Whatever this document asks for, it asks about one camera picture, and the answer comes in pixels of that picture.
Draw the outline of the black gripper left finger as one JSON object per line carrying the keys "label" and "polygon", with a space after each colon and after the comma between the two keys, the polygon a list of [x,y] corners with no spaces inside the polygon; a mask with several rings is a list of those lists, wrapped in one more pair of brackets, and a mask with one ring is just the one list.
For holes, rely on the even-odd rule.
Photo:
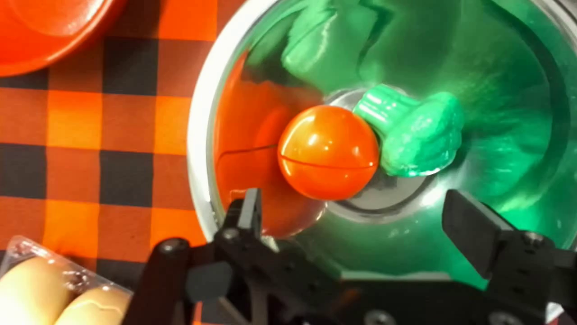
{"label": "black gripper left finger", "polygon": [[261,236],[261,191],[258,187],[249,187],[245,191],[238,227],[249,231],[256,238]]}

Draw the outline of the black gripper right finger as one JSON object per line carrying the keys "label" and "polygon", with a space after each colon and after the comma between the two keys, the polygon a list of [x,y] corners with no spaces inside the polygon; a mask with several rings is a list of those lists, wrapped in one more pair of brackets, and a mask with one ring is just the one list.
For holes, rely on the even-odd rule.
{"label": "black gripper right finger", "polygon": [[449,189],[442,207],[442,229],[483,278],[492,278],[499,258],[518,229],[490,205]]}

